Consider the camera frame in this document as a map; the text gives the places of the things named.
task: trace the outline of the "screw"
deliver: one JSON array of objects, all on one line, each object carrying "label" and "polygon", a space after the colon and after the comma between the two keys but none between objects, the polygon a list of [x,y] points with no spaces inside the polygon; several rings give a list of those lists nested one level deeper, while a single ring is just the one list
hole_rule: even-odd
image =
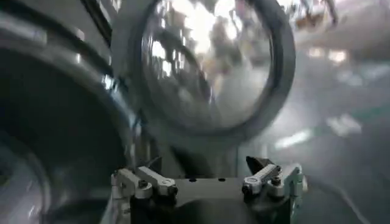
[{"label": "screw", "polygon": [[179,190],[176,186],[170,186],[168,188],[168,195],[177,195],[178,191]]},{"label": "screw", "polygon": [[138,181],[138,188],[144,188],[144,187],[147,187],[147,181],[139,180]]},{"label": "screw", "polygon": [[271,184],[275,185],[275,186],[279,186],[282,182],[280,181],[280,178],[279,177],[274,177],[271,179]]},{"label": "screw", "polygon": [[252,188],[248,184],[244,184],[243,187],[241,188],[242,192],[244,195],[252,195]]}]

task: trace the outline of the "metal bracket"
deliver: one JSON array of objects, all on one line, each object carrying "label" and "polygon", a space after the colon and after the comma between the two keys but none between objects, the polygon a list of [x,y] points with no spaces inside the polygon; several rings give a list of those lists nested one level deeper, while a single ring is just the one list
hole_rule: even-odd
[{"label": "metal bracket", "polygon": [[269,195],[273,197],[291,198],[291,216],[295,209],[302,205],[303,173],[300,164],[292,164],[285,168],[275,179],[268,181]]},{"label": "metal bracket", "polygon": [[275,164],[268,164],[255,175],[251,177],[245,177],[242,188],[244,195],[250,196],[259,194],[262,186],[271,180],[271,178],[276,177],[279,172],[280,166],[276,166]]},{"label": "metal bracket", "polygon": [[133,172],[128,169],[120,169],[114,174],[116,181],[115,186],[118,187],[122,197],[135,196],[138,199],[150,198],[153,194],[153,188],[147,181],[141,180]]},{"label": "metal bracket", "polygon": [[145,166],[137,168],[136,174],[151,183],[157,189],[159,195],[175,196],[178,192],[175,180],[165,178]]}]

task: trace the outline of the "metal surface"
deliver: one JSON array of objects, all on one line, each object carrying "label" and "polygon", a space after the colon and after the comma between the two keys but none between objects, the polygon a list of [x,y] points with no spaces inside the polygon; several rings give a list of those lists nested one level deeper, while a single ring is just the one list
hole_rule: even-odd
[{"label": "metal surface", "polygon": [[174,203],[132,200],[132,223],[290,224],[289,198],[273,200],[263,191],[245,200],[239,178],[176,180]]},{"label": "metal surface", "polygon": [[163,0],[143,34],[153,101],[192,131],[216,131],[254,115],[268,81],[267,27],[244,0]]},{"label": "metal surface", "polygon": [[126,89],[82,41],[13,1],[0,2],[0,37],[0,129],[45,168],[45,218],[96,223],[110,195],[107,177],[125,166],[132,145]]},{"label": "metal surface", "polygon": [[47,178],[26,146],[0,133],[0,222],[36,224],[48,208]]}]

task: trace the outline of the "bolt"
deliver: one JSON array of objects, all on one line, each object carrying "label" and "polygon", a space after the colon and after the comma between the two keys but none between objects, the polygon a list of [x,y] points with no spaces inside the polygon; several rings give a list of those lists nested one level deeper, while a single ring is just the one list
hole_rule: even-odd
[{"label": "bolt", "polygon": [[179,190],[176,186],[170,186],[168,188],[168,195],[177,195],[178,191]]},{"label": "bolt", "polygon": [[252,195],[252,188],[248,184],[244,184],[243,187],[241,188],[242,192],[244,195]]},{"label": "bolt", "polygon": [[171,180],[163,180],[163,182],[162,182],[163,184],[170,184],[171,183]]},{"label": "bolt", "polygon": [[138,181],[138,188],[144,188],[144,187],[147,187],[147,181],[139,180]]},{"label": "bolt", "polygon": [[250,183],[257,183],[258,179],[254,178],[254,177],[250,177],[246,181],[250,182]]},{"label": "bolt", "polygon": [[275,185],[275,186],[279,186],[282,182],[280,181],[280,178],[279,177],[274,177],[271,179],[271,184]]}]

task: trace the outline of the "washing machine door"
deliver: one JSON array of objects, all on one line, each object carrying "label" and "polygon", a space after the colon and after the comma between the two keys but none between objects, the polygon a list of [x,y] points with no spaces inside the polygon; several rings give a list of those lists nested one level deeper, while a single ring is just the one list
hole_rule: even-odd
[{"label": "washing machine door", "polygon": [[295,68],[275,0],[124,1],[113,24],[114,75],[149,132],[179,148],[230,149],[282,107]]}]

